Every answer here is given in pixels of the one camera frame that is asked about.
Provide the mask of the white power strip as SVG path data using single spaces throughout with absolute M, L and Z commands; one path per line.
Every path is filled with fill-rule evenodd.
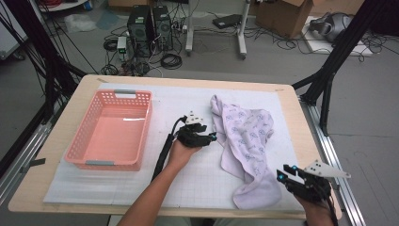
M 185 34 L 187 32 L 187 25 L 184 21 L 174 21 L 171 28 L 177 33 Z

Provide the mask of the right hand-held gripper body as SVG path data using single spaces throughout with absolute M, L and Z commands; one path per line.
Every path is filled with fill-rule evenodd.
M 334 168 L 322 161 L 315 160 L 306 168 L 300 187 L 287 188 L 297 197 L 308 202 L 320 202 L 327 200 L 331 195 L 331 186 L 328 178 L 350 178 L 351 174 L 341 169 Z

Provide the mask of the lavender printed towel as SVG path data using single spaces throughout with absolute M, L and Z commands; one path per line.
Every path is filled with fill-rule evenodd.
M 210 101 L 214 128 L 223 147 L 220 166 L 243 183 L 232 194 L 239 209 L 263 209 L 278 203 L 281 191 L 267 163 L 266 143 L 273 136 L 274 121 L 264 109 L 246 109 Z

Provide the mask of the white round table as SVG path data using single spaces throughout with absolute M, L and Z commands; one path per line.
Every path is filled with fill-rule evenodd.
M 68 2 L 67 0 L 60 0 L 59 4 L 55 4 L 52 6 L 44 6 L 42 3 L 38 3 L 39 10 L 41 12 L 45 11 L 61 11 L 61 10 L 66 10 L 70 8 L 75 8 L 79 6 L 83 6 L 86 2 L 90 0 L 76 0 L 75 2 Z

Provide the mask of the teal sheet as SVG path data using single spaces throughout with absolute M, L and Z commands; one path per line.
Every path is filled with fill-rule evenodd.
M 115 25 L 119 20 L 119 17 L 112 11 L 106 10 L 97 21 L 96 26 L 102 30 L 108 30 Z

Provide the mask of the grey robot head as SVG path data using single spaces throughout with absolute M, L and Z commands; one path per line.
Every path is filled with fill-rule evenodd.
M 350 25 L 352 18 L 342 12 L 327 12 L 324 16 L 310 21 L 309 30 L 316 31 L 327 41 L 335 42 Z

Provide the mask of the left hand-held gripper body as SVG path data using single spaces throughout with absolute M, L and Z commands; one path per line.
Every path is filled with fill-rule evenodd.
M 199 123 L 203 125 L 203 118 L 191 111 L 184 117 L 183 122 L 184 126 L 179 129 L 177 139 L 186 147 L 195 148 L 204 146 L 203 141 L 205 137 L 192 130 L 194 124 Z

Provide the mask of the small white power unit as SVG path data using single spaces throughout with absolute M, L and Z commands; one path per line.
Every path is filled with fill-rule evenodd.
M 121 61 L 125 61 L 127 57 L 127 39 L 125 37 L 118 37 L 117 51 Z

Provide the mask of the aluminium rail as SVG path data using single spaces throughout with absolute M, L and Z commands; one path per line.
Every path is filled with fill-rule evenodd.
M 321 159 L 338 170 L 342 170 L 342 164 L 339 160 L 333 142 L 330 136 L 325 136 L 319 125 L 320 113 L 316 106 L 300 103 L 302 110 L 311 128 L 313 138 L 316 142 Z M 359 209 L 356 198 L 348 183 L 348 179 L 340 176 L 331 178 L 333 184 L 333 193 L 337 196 L 337 203 L 343 213 L 343 221 L 348 226 L 366 226 L 364 217 Z
M 50 122 L 41 123 L 28 134 L 27 141 L 23 142 L 23 146 L 19 149 L 20 152 L 11 162 L 4 177 L 0 179 L 0 206 L 5 203 L 11 192 L 18 187 L 18 183 L 26 175 L 26 173 L 20 173 L 20 168 L 26 166 L 31 160 L 37 159 L 37 155 L 53 127 Z

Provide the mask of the grey metal bracket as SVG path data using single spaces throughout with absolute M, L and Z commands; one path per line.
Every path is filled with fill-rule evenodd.
M 31 160 L 29 163 L 27 163 L 26 166 L 20 168 L 20 173 L 27 173 L 30 168 L 43 165 L 45 164 L 45 162 L 46 158 Z

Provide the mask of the white grid mat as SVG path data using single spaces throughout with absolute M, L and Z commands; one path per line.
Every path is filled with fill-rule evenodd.
M 47 203 L 129 205 L 150 182 L 156 158 L 167 137 L 167 129 L 180 114 L 194 111 L 212 122 L 210 100 L 217 95 L 228 104 L 265 109 L 275 122 L 274 134 L 266 142 L 269 168 L 280 170 L 295 164 L 295 148 L 289 135 L 282 98 L 276 91 L 200 89 L 136 86 L 153 94 L 150 139 L 139 171 L 79 169 L 62 160 L 43 201 Z M 243 180 L 221 168 L 222 146 L 212 144 L 196 153 L 172 183 L 163 205 L 179 208 L 234 210 L 232 194 Z

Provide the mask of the pink plastic basket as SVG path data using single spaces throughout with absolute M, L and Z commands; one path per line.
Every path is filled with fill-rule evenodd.
M 139 171 L 151 117 L 150 91 L 99 89 L 64 159 L 82 170 Z

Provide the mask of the person's left hand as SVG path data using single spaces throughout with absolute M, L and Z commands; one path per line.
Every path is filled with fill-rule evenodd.
M 191 156 L 200 150 L 200 147 L 190 148 L 184 146 L 179 140 L 173 142 L 169 152 L 168 169 L 181 170 L 190 160 Z

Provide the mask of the large cardboard box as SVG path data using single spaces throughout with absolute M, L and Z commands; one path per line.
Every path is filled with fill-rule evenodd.
M 311 15 L 322 16 L 326 12 L 342 12 L 355 15 L 365 0 L 312 0 Z

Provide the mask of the black frame post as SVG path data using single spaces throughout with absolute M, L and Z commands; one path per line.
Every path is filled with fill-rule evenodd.
M 0 23 L 27 53 L 37 75 L 45 81 L 45 102 L 40 111 L 43 119 L 48 121 L 54 115 L 56 101 L 61 97 L 71 98 L 77 89 L 78 82 L 73 75 L 83 78 L 87 73 L 73 66 L 57 51 L 29 0 L 0 0 L 0 6 L 8 8 L 33 44 L 35 53 L 23 41 L 11 22 L 0 13 Z
M 333 79 L 388 2 L 389 0 L 364 0 L 323 66 L 316 73 L 293 84 L 294 89 L 309 85 L 307 91 L 300 96 L 300 100 L 307 105 L 315 106 L 320 95 L 323 95 L 319 128 L 324 136 L 328 137 L 327 120 Z

